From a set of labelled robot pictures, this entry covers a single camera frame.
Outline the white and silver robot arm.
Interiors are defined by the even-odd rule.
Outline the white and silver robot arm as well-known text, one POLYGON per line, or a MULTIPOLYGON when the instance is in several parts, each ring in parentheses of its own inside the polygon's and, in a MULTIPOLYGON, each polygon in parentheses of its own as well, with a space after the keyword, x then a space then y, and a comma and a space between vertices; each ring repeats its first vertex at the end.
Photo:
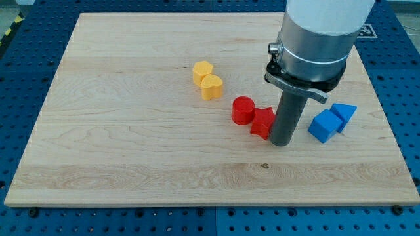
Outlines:
POLYGON ((268 83, 325 103, 339 82, 353 44, 375 0, 288 0, 275 42, 268 83))

